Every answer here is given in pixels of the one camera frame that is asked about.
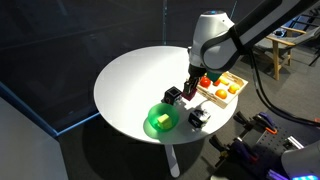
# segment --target green bowl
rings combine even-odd
[[[158,125],[158,118],[163,114],[167,114],[172,120],[172,126],[168,129],[163,129]],[[158,132],[166,132],[171,130],[179,121],[179,113],[177,109],[167,103],[159,103],[153,106],[148,112],[148,121],[151,126]]]

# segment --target round white table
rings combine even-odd
[[[182,98],[176,106],[180,118],[168,132],[157,132],[147,120],[148,111],[175,86],[183,90],[189,78],[186,48],[154,46],[128,52],[110,62],[99,74],[94,86],[94,100],[102,117],[121,133],[147,143],[165,145],[173,177],[179,167],[173,144],[199,140],[214,133],[233,115],[238,97],[224,109],[196,93],[191,101]],[[195,108],[206,109],[211,117],[201,131],[188,122]]]

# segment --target gray floor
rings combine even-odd
[[[320,117],[320,65],[308,66],[314,58],[312,53],[304,47],[294,49],[292,64],[281,70],[279,81],[272,78],[272,64],[258,61],[263,87],[271,102],[307,119]],[[268,112],[255,93],[248,59],[239,60],[231,72],[249,81],[239,96],[236,111],[241,110],[247,117],[261,111]],[[216,134],[223,143],[229,143],[242,130],[241,125],[230,119]],[[210,179],[219,160],[219,152],[209,144],[208,138],[174,146],[181,170],[180,177],[176,179]],[[71,180],[174,179],[170,175],[163,146],[125,137],[102,118],[63,134],[59,142]]]

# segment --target chair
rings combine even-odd
[[[287,31],[287,37],[277,37],[273,34],[265,37],[259,41],[253,47],[253,51],[258,54],[266,55],[266,52],[273,53],[274,63],[274,78],[279,80],[279,71],[284,63],[288,63],[290,66],[291,61],[291,49],[297,45],[305,43],[307,41],[316,39],[320,35],[320,27],[314,28],[310,31],[302,31],[293,28],[281,27]],[[292,33],[300,33],[300,36],[292,37]]]

